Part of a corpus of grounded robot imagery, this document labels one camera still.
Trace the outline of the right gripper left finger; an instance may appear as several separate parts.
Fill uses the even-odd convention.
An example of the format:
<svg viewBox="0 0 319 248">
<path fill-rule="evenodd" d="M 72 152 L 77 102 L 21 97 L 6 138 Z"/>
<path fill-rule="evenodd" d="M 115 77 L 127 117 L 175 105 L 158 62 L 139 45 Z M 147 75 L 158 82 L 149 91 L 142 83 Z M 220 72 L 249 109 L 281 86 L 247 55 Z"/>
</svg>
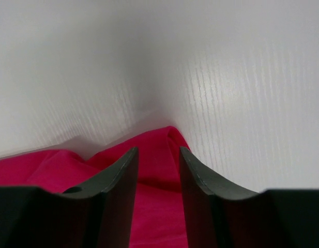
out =
<svg viewBox="0 0 319 248">
<path fill-rule="evenodd" d="M 62 193 L 0 187 L 0 247 L 128 247 L 139 151 Z"/>
</svg>

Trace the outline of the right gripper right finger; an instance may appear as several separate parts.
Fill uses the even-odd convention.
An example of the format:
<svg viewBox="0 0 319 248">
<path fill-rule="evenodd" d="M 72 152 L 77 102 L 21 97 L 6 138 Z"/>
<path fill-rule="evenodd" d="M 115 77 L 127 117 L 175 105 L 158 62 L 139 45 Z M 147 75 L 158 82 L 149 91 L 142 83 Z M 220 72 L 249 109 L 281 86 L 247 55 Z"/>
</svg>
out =
<svg viewBox="0 0 319 248">
<path fill-rule="evenodd" d="M 189 247 L 319 247 L 319 189 L 253 192 L 185 147 L 179 169 Z"/>
</svg>

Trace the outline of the red t-shirt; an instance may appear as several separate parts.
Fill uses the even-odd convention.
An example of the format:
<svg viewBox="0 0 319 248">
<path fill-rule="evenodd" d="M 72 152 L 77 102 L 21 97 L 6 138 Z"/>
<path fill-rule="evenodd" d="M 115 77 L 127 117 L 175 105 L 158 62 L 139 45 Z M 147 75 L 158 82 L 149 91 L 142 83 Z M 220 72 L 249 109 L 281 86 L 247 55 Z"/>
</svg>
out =
<svg viewBox="0 0 319 248">
<path fill-rule="evenodd" d="M 66 149 L 31 152 L 0 160 L 0 185 L 37 185 L 63 192 L 139 150 L 139 172 L 130 247 L 187 247 L 179 178 L 179 149 L 187 147 L 173 126 L 142 133 L 89 159 Z"/>
</svg>

